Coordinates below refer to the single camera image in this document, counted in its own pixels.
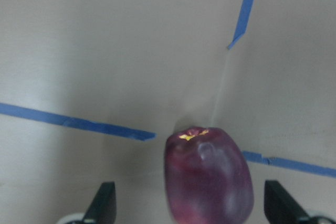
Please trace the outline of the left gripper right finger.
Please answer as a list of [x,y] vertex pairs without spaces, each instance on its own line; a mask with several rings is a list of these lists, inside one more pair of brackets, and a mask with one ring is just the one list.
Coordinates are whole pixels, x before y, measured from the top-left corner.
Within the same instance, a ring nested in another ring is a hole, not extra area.
[[264,214],[269,223],[309,223],[310,217],[277,180],[264,184]]

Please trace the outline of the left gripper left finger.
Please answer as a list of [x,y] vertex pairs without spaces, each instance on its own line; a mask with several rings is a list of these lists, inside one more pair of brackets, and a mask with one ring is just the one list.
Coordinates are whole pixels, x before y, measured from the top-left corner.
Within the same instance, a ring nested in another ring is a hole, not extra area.
[[115,182],[104,182],[82,218],[82,223],[113,224],[117,216]]

